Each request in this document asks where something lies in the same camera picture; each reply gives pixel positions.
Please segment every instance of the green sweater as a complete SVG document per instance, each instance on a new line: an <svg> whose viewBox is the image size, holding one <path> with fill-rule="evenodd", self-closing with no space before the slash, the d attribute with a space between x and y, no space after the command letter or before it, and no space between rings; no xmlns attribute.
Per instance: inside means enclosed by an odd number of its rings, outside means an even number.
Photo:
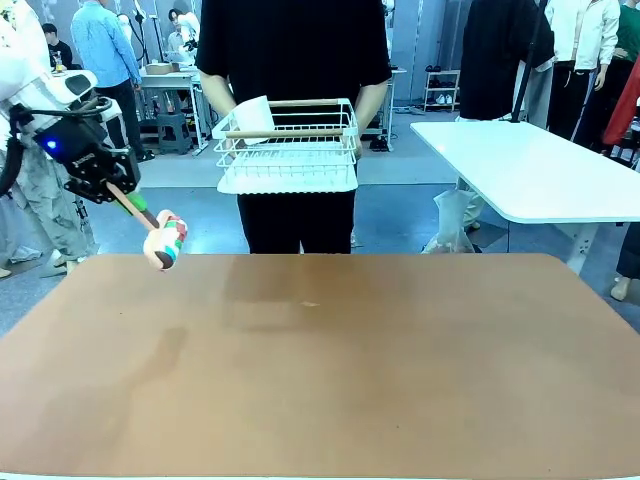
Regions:
<svg viewBox="0 0 640 480"><path fill-rule="evenodd" d="M629 54L625 60L635 62L640 52L640 10L622 5L620 7L620 27L618 28L618 48Z"/></svg>

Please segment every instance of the brown table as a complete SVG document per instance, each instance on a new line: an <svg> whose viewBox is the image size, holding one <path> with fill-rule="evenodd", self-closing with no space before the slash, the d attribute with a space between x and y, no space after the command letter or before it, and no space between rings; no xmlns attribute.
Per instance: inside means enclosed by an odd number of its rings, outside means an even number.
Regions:
<svg viewBox="0 0 640 480"><path fill-rule="evenodd" d="M541 255L81 265L0 340L0 471L640 472L640 338Z"/></svg>

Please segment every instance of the gray stool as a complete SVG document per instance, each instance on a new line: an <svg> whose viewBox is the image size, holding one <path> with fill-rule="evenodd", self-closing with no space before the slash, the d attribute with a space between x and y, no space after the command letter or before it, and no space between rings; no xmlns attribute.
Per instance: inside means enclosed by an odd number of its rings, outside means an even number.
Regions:
<svg viewBox="0 0 640 480"><path fill-rule="evenodd" d="M160 153L178 152L184 155L191 149L191 134L184 114L159 113L157 122Z"/></svg>

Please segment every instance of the white wire basket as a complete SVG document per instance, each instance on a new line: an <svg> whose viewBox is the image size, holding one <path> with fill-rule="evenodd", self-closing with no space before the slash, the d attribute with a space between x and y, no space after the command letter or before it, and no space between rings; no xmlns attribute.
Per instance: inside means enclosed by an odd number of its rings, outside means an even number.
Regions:
<svg viewBox="0 0 640 480"><path fill-rule="evenodd" d="M275 110L275 130L239 131L233 111L213 130L214 150L222 154L217 165L225 169L219 192L321 193L358 187L358 125L349 100L276 101L269 107ZM246 139L265 141L247 145Z"/></svg>

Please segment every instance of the red garment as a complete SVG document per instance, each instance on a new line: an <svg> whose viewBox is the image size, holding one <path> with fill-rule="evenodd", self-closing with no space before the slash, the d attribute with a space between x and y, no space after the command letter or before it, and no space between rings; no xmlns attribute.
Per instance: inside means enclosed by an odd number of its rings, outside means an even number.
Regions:
<svg viewBox="0 0 640 480"><path fill-rule="evenodd" d="M611 120L609 120L609 126L604 132L602 142L605 145L617 145L620 143L636 114L638 98L640 98L640 57L636 60L633 70L631 70L627 85L624 87L622 95L620 95L616 109L611 115Z"/></svg>

